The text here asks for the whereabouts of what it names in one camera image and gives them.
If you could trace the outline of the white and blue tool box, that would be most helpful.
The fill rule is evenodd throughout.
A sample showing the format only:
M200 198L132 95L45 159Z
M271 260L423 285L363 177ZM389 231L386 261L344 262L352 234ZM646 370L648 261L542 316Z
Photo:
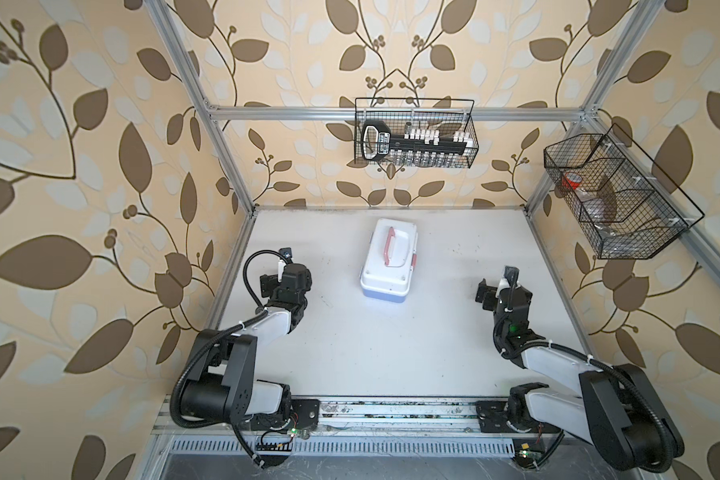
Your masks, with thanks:
M418 229L414 223L379 219L361 269L363 294L369 298L403 303L411 289L417 243Z

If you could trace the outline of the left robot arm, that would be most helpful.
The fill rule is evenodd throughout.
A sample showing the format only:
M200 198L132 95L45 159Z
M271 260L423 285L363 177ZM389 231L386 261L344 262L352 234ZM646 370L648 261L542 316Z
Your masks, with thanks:
M181 428L252 421L264 430L296 423L290 387L256 378L265 347L295 330L308 307L310 270L293 260L292 249L259 250L243 264L243 284L255 315L223 330L197 334L170 394L169 413Z

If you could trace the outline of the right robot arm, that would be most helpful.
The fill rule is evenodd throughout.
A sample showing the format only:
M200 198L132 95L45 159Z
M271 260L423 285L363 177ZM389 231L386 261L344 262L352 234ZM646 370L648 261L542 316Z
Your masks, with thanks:
M518 276L517 268L507 267L497 285L481 281L475 300L493 316L499 356L546 379L512 387L504 402L478 402L481 430L542 435L555 429L556 438L537 456L526 448L516 455L525 469L542 467L571 435L594 446L617 471L666 472L684 454L685 442L645 372L632 364L609 365L535 333L529 322L533 294Z

